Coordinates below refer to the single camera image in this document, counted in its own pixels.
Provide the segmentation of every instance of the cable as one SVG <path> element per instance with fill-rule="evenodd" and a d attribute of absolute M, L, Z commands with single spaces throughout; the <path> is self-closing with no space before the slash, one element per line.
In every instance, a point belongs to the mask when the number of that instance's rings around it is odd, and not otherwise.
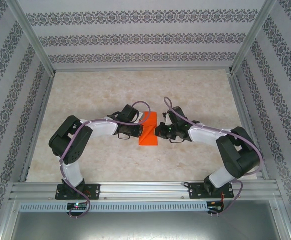
<path fill-rule="evenodd" d="M 223 133 L 223 134 L 228 134 L 228 135 L 231 135 L 237 139 L 240 139 L 242 141 L 244 141 L 246 144 L 248 144 L 249 146 L 251 146 L 253 148 L 253 150 L 255 150 L 256 154 L 258 155 L 259 159 L 260 159 L 260 165 L 258 167 L 257 170 L 253 171 L 253 172 L 250 172 L 250 173 L 246 173 L 245 176 L 250 176 L 250 175 L 253 175 L 253 174 L 256 174 L 258 172 L 261 171 L 262 169 L 262 166 L 264 165 L 265 161 L 264 161 L 264 158 L 262 157 L 262 154 L 260 152 L 260 150 L 252 143 L 250 142 L 249 140 L 245 139 L 244 137 L 242 136 L 239 136 L 235 133 L 232 133 L 230 131 L 225 131 L 223 129 L 218 129 L 218 128 L 214 128 L 214 127 L 211 127 L 211 126 L 206 126 L 202 123 L 194 123 L 190 120 L 188 120 L 187 118 L 181 116 L 179 113 L 177 113 L 175 110 L 173 110 L 172 108 L 172 101 L 170 98 L 168 98 L 167 96 L 164 97 L 164 103 L 167 105 L 167 107 L 169 108 L 170 111 L 172 111 L 175 115 L 177 115 L 179 118 L 183 119 L 184 121 L 186 121 L 187 123 L 193 125 L 193 126 L 196 126 L 196 127 L 199 127 L 199 128 L 202 128 L 202 129 L 207 129 L 207 130 L 210 130 L 210 131 L 213 131 L 213 132 L 216 132 L 216 133 Z"/>
<path fill-rule="evenodd" d="M 150 114 L 151 114 L 151 108 L 150 108 L 149 104 L 147 104 L 145 101 L 137 101 L 137 102 L 135 102 L 132 106 L 135 106 L 136 104 L 140 104 L 140 103 L 145 104 L 145 105 L 147 106 L 148 111 L 149 111 L 149 114 L 148 114 L 148 116 L 147 116 L 144 120 L 142 120 L 142 121 L 140 121 L 140 122 L 138 122 L 138 123 L 121 122 L 121 121 L 116 121 L 116 120 L 112 120 L 112 119 L 104 119 L 104 118 L 102 118 L 102 119 L 95 119 L 95 120 L 91 120 L 91 121 L 86 121 L 86 122 L 84 122 L 84 123 L 83 123 L 83 124 L 82 124 L 78 129 L 77 129 L 77 131 L 75 132 L 75 134 L 73 135 L 73 137 L 72 137 L 70 143 L 69 143 L 68 146 L 66 147 L 66 149 L 65 149 L 65 151 L 64 151 L 64 153 L 63 153 L 63 155 L 62 155 L 62 157 L 61 157 L 60 160 L 59 160 L 59 163 L 60 163 L 60 170 L 61 170 L 61 174 L 62 174 L 62 176 L 63 176 L 63 180 L 65 181 L 65 183 L 68 184 L 68 185 L 70 186 L 70 188 L 72 188 L 74 191 L 76 191 L 78 194 L 80 194 L 81 196 L 83 196 L 83 197 L 86 199 L 86 204 L 88 205 L 88 207 L 87 207 L 86 211 L 85 211 L 84 213 L 82 213 L 80 216 L 73 216 L 73 215 L 71 215 L 71 211 L 72 211 L 72 210 L 70 210 L 70 212 L 69 212 L 70 218 L 72 218 L 72 217 L 75 217 L 76 219 L 78 219 L 78 218 L 82 218 L 84 215 L 86 215 L 86 214 L 90 211 L 90 208 L 91 208 L 91 201 L 90 201 L 89 197 L 88 197 L 87 195 L 85 195 L 83 192 L 81 192 L 81 191 L 79 191 L 78 189 L 76 189 L 76 187 L 73 186 L 73 185 L 68 181 L 68 179 L 67 179 L 67 177 L 66 177 L 66 174 L 65 174 L 65 171 L 64 171 L 64 167 L 63 167 L 64 159 L 65 159 L 66 155 L 68 154 L 68 152 L 69 152 L 69 150 L 70 150 L 72 144 L 74 143 L 75 139 L 77 138 L 79 132 L 81 131 L 81 129 L 84 128 L 84 126 L 86 126 L 86 125 L 88 125 L 88 124 L 95 123 L 95 122 L 110 122 L 110 123 L 116 123 L 116 124 L 122 124 L 122 125 L 128 125 L 128 126 L 141 125 L 141 124 L 145 123 L 145 122 L 149 119 Z"/>

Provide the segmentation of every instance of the black bracket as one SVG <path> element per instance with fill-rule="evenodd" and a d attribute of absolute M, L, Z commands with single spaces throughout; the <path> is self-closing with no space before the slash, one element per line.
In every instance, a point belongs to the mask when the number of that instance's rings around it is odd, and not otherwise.
<path fill-rule="evenodd" d="M 220 187 L 212 195 L 205 189 L 204 182 L 185 182 L 183 185 L 188 189 L 190 199 L 233 199 L 235 197 L 231 183 Z"/>
<path fill-rule="evenodd" d="M 100 196 L 100 184 L 84 184 L 82 193 L 88 196 L 90 200 L 99 200 Z M 59 184 L 56 188 L 55 194 L 56 200 L 86 200 L 82 195 L 73 194 L 70 192 L 64 184 Z"/>

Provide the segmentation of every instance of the floor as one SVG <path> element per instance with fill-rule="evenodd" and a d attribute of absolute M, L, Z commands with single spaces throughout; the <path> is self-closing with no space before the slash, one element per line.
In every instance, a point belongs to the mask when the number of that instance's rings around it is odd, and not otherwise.
<path fill-rule="evenodd" d="M 165 96 L 190 120 L 224 129 L 241 125 L 224 70 L 57 73 L 27 181 L 61 181 L 58 158 L 48 143 L 68 116 L 104 118 L 142 100 L 158 113 L 160 123 L 168 109 Z M 142 104 L 136 108 L 147 110 Z M 221 166 L 217 148 L 161 138 L 158 146 L 139 146 L 137 138 L 102 136 L 90 140 L 80 158 L 86 182 L 200 181 Z"/>

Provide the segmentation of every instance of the wall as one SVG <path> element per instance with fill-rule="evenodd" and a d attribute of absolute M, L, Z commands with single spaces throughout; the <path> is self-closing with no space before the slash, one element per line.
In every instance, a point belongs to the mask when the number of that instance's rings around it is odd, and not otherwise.
<path fill-rule="evenodd" d="M 291 219 L 291 0 L 276 2 L 236 77 Z"/>
<path fill-rule="evenodd" d="M 0 0 L 0 216 L 18 182 L 50 76 L 4 0 Z"/>
<path fill-rule="evenodd" d="M 21 0 L 56 70 L 230 67 L 264 0 Z"/>

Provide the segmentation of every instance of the purple cable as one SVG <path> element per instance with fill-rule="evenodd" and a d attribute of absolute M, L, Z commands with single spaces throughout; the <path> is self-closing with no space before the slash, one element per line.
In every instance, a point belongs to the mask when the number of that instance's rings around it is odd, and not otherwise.
<path fill-rule="evenodd" d="M 78 219 L 78 218 L 82 218 L 84 215 L 86 215 L 86 214 L 90 211 L 90 208 L 91 208 L 91 201 L 90 201 L 90 199 L 89 199 L 89 197 L 88 197 L 87 195 L 85 195 L 83 192 L 81 192 L 81 191 L 79 191 L 78 189 L 76 189 L 76 187 L 73 186 L 73 185 L 68 181 L 68 179 L 67 179 L 67 177 L 66 177 L 66 175 L 65 175 L 64 168 L 63 168 L 63 163 L 64 163 L 64 159 L 65 159 L 66 155 L 68 154 L 68 152 L 69 152 L 69 150 L 70 150 L 72 144 L 74 143 L 74 141 L 75 141 L 75 139 L 77 138 L 77 136 L 78 136 L 79 132 L 81 131 L 81 129 L 82 129 L 84 126 L 88 125 L 88 124 L 92 124 L 92 123 L 95 123 L 95 122 L 110 122 L 110 123 L 116 123 L 116 124 L 122 124 L 122 125 L 128 125 L 128 126 L 136 126 L 136 125 L 140 125 L 140 124 L 145 123 L 145 122 L 149 119 L 149 117 L 150 117 L 150 114 L 151 114 L 151 108 L 150 108 L 149 104 L 147 104 L 145 101 L 137 101 L 137 102 L 135 102 L 135 103 L 132 105 L 132 107 L 135 106 L 136 104 L 140 104 L 140 103 L 145 104 L 145 105 L 147 106 L 147 108 L 148 108 L 148 111 L 149 111 L 148 116 L 147 116 L 144 120 L 142 120 L 142 121 L 140 121 L 140 122 L 138 122 L 138 123 L 127 123 L 127 122 L 121 122 L 121 121 L 116 121 L 116 120 L 112 120 L 112 119 L 104 119 L 104 118 L 103 118 L 103 119 L 95 119 L 95 120 L 91 120 L 91 121 L 86 121 L 85 123 L 83 123 L 83 124 L 82 124 L 78 129 L 77 129 L 77 131 L 76 131 L 75 134 L 73 135 L 73 137 L 72 137 L 72 139 L 71 139 L 69 145 L 68 145 L 67 148 L 65 149 L 65 151 L 64 151 L 64 153 L 63 153 L 63 155 L 62 155 L 62 157 L 60 158 L 60 161 L 59 161 L 59 162 L 60 162 L 60 170 L 61 170 L 61 174 L 62 174 L 62 176 L 63 176 L 63 179 L 64 179 L 65 183 L 68 184 L 68 185 L 70 186 L 70 188 L 72 188 L 73 190 L 75 190 L 78 194 L 80 194 L 81 196 L 83 196 L 83 197 L 86 199 L 86 203 L 88 204 L 88 208 L 86 209 L 86 211 L 85 211 L 84 213 L 82 213 L 80 216 L 76 216 L 76 217 L 75 217 L 76 219 Z"/>
<path fill-rule="evenodd" d="M 197 126 L 197 127 L 199 127 L 199 128 L 203 128 L 203 129 L 207 129 L 207 130 L 210 130 L 210 131 L 216 132 L 216 133 L 224 133 L 224 134 L 231 135 L 231 136 L 233 136 L 233 137 L 235 137 L 235 138 L 237 138 L 237 139 L 240 139 L 240 140 L 244 141 L 244 142 L 247 143 L 248 145 L 250 145 L 250 146 L 255 150 L 255 152 L 257 153 L 257 155 L 258 155 L 258 157 L 259 157 L 259 159 L 260 159 L 260 165 L 259 165 L 259 167 L 258 167 L 257 170 L 255 170 L 255 171 L 253 171 L 253 172 L 250 172 L 250 173 L 246 173 L 245 176 L 250 176 L 250 175 L 256 174 L 256 173 L 258 173 L 258 172 L 262 169 L 262 166 L 263 166 L 263 164 L 264 164 L 264 159 L 263 159 L 262 154 L 261 154 L 261 152 L 259 151 L 259 149 L 258 149 L 258 148 L 257 148 L 257 147 L 252 143 L 252 142 L 250 142 L 249 140 L 245 139 L 245 138 L 242 137 L 242 136 L 239 136 L 239 135 L 237 135 L 237 134 L 235 134 L 235 133 L 232 133 L 232 132 L 229 132 L 229 131 L 225 131 L 225 130 L 223 130 L 223 129 L 218 129 L 218 128 L 214 128 L 214 127 L 210 127 L 210 126 L 205 126 L 205 125 L 202 124 L 202 123 L 196 124 L 196 123 L 194 123 L 194 122 L 188 120 L 187 118 L 181 116 L 181 115 L 180 115 L 179 113 L 177 113 L 175 110 L 173 110 L 173 108 L 172 108 L 173 105 L 172 105 L 172 101 L 171 101 L 170 98 L 168 98 L 167 96 L 165 96 L 163 100 L 164 100 L 164 103 L 167 105 L 167 107 L 169 108 L 170 111 L 172 111 L 175 115 L 177 115 L 179 118 L 183 119 L 183 120 L 186 121 L 187 123 L 189 123 L 189 124 L 191 124 L 191 125 L 193 125 L 193 126 Z M 244 187 L 243 182 L 240 181 L 240 180 L 236 180 L 236 181 L 233 181 L 233 182 L 234 182 L 234 183 L 235 183 L 235 182 L 240 183 L 240 184 L 241 184 L 241 188 L 240 188 L 238 194 L 237 194 L 237 195 L 235 196 L 235 198 L 233 199 L 233 201 L 230 203 L 230 205 L 229 205 L 229 206 L 228 206 L 228 207 L 223 211 L 223 213 L 226 212 L 230 207 L 233 206 L 233 204 L 234 204 L 234 203 L 236 202 L 236 200 L 239 198 L 239 196 L 240 196 L 240 194 L 241 194 L 241 192 L 242 192 L 242 190 L 243 190 L 243 187 Z"/>

